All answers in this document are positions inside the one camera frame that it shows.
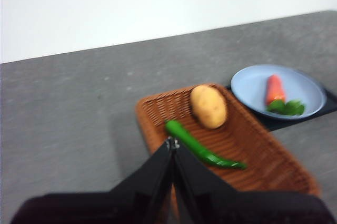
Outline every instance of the light blue plate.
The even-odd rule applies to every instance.
[[[278,75],[283,83],[286,101],[300,99],[305,104],[302,115],[280,115],[266,111],[265,95],[267,79]],[[324,88],[311,77],[294,69],[261,64],[238,71],[231,80],[234,95],[250,109],[266,116],[282,120],[298,120],[318,112],[326,102]]]

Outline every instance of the gray countertop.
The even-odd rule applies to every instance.
[[[228,84],[272,63],[337,93],[337,12],[179,35],[1,65],[1,217],[48,192],[104,191],[149,157],[140,98],[203,82]],[[316,177],[337,213],[337,112],[273,131]]]

